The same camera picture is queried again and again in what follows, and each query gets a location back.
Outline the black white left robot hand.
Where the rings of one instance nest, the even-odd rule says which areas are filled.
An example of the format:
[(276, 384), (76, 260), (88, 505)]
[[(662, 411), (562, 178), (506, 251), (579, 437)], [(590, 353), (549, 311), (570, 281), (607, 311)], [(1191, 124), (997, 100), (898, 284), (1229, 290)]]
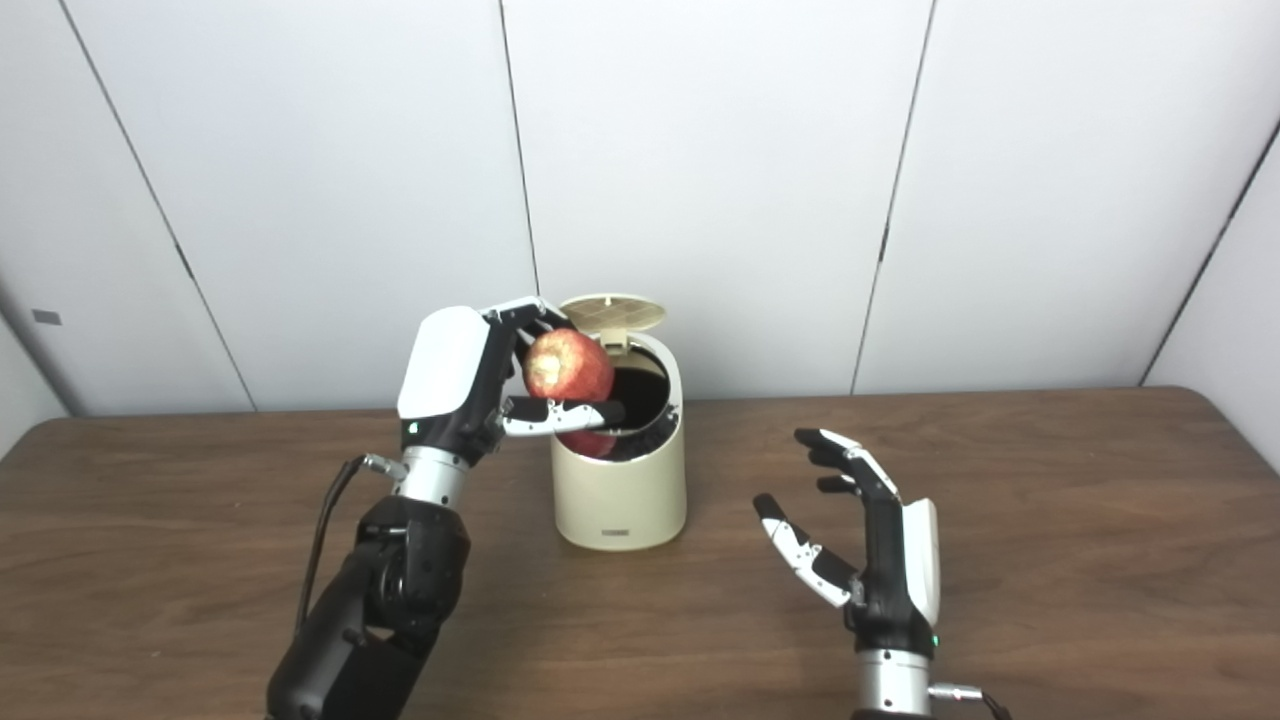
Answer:
[(618, 427), (616, 400), (511, 398), (532, 342), (573, 322), (541, 296), (490, 307), (451, 306), (428, 315), (410, 352), (396, 410), (399, 448), (433, 448), (470, 466), (508, 436), (553, 436)]

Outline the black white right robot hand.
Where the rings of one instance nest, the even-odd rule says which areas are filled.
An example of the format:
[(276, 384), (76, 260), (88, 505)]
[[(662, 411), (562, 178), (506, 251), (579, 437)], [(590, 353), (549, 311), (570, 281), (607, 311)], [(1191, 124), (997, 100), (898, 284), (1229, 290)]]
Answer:
[(844, 612), (858, 651), (901, 651), (931, 661), (940, 615), (940, 552), (936, 507), (928, 498), (905, 503), (890, 474), (854, 439), (820, 428), (794, 438), (810, 462), (832, 475), (817, 482), (827, 495), (851, 495), (864, 512), (865, 562), (856, 568), (813, 541), (769, 493), (753, 506), (765, 536), (810, 591)]

